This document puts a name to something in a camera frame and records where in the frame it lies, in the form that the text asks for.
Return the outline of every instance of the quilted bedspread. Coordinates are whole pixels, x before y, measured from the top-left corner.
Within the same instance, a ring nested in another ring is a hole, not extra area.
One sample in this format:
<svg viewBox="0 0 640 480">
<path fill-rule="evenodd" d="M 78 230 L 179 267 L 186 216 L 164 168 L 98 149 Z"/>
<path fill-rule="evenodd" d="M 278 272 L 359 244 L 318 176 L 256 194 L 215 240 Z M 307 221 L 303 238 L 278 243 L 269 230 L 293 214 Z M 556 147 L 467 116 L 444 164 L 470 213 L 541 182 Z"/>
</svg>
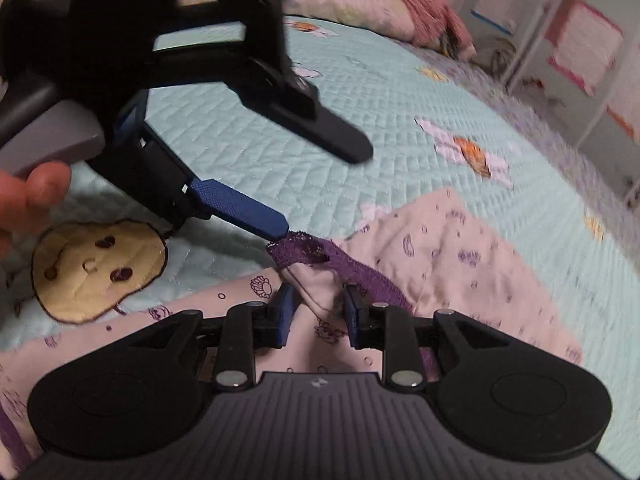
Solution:
<svg viewBox="0 0 640 480">
<path fill-rule="evenodd" d="M 315 20 L 290 22 L 287 30 L 296 71 L 318 86 L 324 106 L 366 132 L 375 150 L 370 163 L 348 166 L 332 158 L 246 110 L 221 84 L 155 89 L 148 120 L 199 178 L 220 180 L 282 212 L 292 230 L 321 237 L 350 234 L 372 207 L 396 208 L 455 187 L 469 211 L 512 242 L 551 292 L 583 344 L 584 365 L 612 395 L 614 415 L 600 452 L 622 472 L 640 474 L 640 282 L 580 196 L 497 114 L 465 89 L 419 70 L 424 62 L 393 42 Z M 158 47 L 241 33 L 233 25 L 207 27 L 165 36 Z M 425 132 L 417 118 L 448 136 Z M 55 220 L 123 218 L 163 228 L 87 166 L 75 167 Z M 15 309 L 0 314 L 2 349 L 62 329 L 31 297 L 33 244 L 24 240 L 4 264 L 10 278 L 4 293 Z M 217 219 L 189 221 L 167 246 L 162 275 L 126 298 L 121 312 L 271 265 L 263 240 Z M 119 315 L 112 311 L 106 319 Z"/>
</svg>

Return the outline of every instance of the purple fabric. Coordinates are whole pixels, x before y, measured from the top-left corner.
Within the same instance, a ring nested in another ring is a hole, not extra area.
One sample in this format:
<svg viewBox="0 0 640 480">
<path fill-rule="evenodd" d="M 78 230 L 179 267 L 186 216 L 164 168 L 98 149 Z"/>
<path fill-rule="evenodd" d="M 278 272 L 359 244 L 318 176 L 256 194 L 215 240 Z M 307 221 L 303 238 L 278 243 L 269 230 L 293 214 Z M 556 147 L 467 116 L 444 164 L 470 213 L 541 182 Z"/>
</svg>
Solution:
<svg viewBox="0 0 640 480">
<path fill-rule="evenodd" d="M 414 311 L 394 282 L 377 270 L 354 260 L 331 240 L 316 238 L 303 232 L 289 232 L 282 240 L 269 244 L 267 252 L 278 270 L 292 264 L 322 266 L 323 269 L 335 272 L 343 282 L 355 283 L 365 289 L 373 303 L 398 305 L 411 314 Z M 433 350 L 421 348 L 420 354 L 428 380 L 437 380 L 440 367 Z"/>
<path fill-rule="evenodd" d="M 15 429 L 11 419 L 0 404 L 0 440 L 11 455 L 11 462 L 18 471 L 24 471 L 32 462 L 31 455 Z"/>
</svg>

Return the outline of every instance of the finger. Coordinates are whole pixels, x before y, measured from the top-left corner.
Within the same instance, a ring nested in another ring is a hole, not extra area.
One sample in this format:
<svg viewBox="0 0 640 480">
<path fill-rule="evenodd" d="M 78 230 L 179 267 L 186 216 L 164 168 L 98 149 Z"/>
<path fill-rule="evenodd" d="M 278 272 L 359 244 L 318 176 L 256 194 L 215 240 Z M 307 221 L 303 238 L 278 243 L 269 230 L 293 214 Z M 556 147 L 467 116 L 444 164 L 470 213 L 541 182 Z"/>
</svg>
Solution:
<svg viewBox="0 0 640 480">
<path fill-rule="evenodd" d="M 63 162 L 45 162 L 31 171 L 27 179 L 27 201 L 48 209 L 65 198 L 71 184 L 71 168 Z"/>
<path fill-rule="evenodd" d="M 22 231 L 26 212 L 26 184 L 0 170 L 0 229 Z"/>
<path fill-rule="evenodd" d="M 49 209 L 27 205 L 23 227 L 18 232 L 37 235 L 49 227 Z"/>
<path fill-rule="evenodd" d="M 0 258 L 7 256 L 12 245 L 11 233 L 8 233 L 7 231 L 0 231 Z"/>
</svg>

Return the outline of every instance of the flower pattern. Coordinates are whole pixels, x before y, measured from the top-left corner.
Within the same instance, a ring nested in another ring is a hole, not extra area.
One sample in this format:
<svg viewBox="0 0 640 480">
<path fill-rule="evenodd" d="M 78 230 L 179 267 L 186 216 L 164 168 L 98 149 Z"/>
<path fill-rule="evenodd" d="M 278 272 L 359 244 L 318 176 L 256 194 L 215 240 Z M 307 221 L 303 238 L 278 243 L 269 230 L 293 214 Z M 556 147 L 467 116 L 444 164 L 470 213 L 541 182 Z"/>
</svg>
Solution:
<svg viewBox="0 0 640 480">
<path fill-rule="evenodd" d="M 449 82 L 449 78 L 447 76 L 445 76 L 440 70 L 431 66 L 419 66 L 417 70 L 422 75 L 427 76 L 429 79 L 433 79 L 434 81 L 443 83 Z"/>
<path fill-rule="evenodd" d="M 411 243 L 411 235 L 409 233 L 405 234 L 402 239 L 402 250 L 410 258 L 415 256 L 414 245 Z"/>
<path fill-rule="evenodd" d="M 307 34 L 313 34 L 316 38 L 331 38 L 333 36 L 338 36 L 338 34 L 328 28 L 320 27 L 315 23 L 302 22 L 300 20 L 292 20 L 290 18 L 286 18 L 284 20 L 284 24 L 287 27 L 292 28 L 293 30 L 297 30 L 298 32 L 305 32 Z"/>
<path fill-rule="evenodd" d="M 154 319 L 154 321 L 160 321 L 161 319 L 169 317 L 172 314 L 172 312 L 164 305 L 153 306 L 148 309 L 147 312 Z"/>
<path fill-rule="evenodd" d="M 455 136 L 426 119 L 415 118 L 415 122 L 425 134 L 433 137 L 437 154 L 453 164 L 468 164 L 482 178 L 513 189 L 513 182 L 508 178 L 509 165 L 506 160 L 486 152 L 478 143 L 465 137 Z"/>
<path fill-rule="evenodd" d="M 258 298 L 263 298 L 264 300 L 268 300 L 273 292 L 271 282 L 261 274 L 251 280 L 251 290 Z"/>
<path fill-rule="evenodd" d="M 465 224 L 466 222 L 466 215 L 463 211 L 458 211 L 456 209 L 452 209 L 451 211 L 449 211 L 446 215 L 445 218 L 457 218 L 460 223 L 462 225 Z"/>
<path fill-rule="evenodd" d="M 329 343 L 330 345 L 337 344 L 341 338 L 346 336 L 345 332 L 332 327 L 329 323 L 320 318 L 318 318 L 318 326 L 316 326 L 315 330 L 316 335 L 322 339 L 322 341 Z"/>
<path fill-rule="evenodd" d="M 480 263 L 480 253 L 478 251 L 465 251 L 464 249 L 460 249 L 458 259 L 469 267 L 477 267 Z"/>
<path fill-rule="evenodd" d="M 295 72 L 296 75 L 300 77 L 308 77 L 309 79 L 320 77 L 322 75 L 321 73 L 318 72 L 318 70 L 305 68 L 300 63 L 294 63 L 293 72 Z"/>
<path fill-rule="evenodd" d="M 44 343 L 49 348 L 58 348 L 58 343 L 62 339 L 62 334 L 54 334 L 44 338 Z"/>
<path fill-rule="evenodd" d="M 593 238 L 599 242 L 604 240 L 605 226 L 595 216 L 591 216 L 587 213 L 584 215 L 584 225 L 593 234 Z"/>
</svg>

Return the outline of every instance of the gray gripper grip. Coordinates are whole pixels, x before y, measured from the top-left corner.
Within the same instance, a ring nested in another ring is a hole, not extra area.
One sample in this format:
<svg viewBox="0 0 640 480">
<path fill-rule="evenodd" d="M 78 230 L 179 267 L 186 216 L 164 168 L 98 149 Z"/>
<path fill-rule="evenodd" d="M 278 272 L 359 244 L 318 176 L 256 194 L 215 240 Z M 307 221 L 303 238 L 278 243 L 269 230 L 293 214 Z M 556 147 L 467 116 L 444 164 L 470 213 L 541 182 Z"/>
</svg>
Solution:
<svg viewBox="0 0 640 480">
<path fill-rule="evenodd" d="M 27 177 L 43 162 L 73 164 L 99 155 L 104 133 L 98 119 L 75 101 L 52 106 L 9 140 L 0 150 L 0 170 Z"/>
<path fill-rule="evenodd" d="M 145 456 L 92 462 L 48 452 L 20 480 L 619 480 L 596 454 L 517 463 L 450 434 L 423 397 L 376 374 L 265 373 L 217 396 L 185 436 Z"/>
</svg>

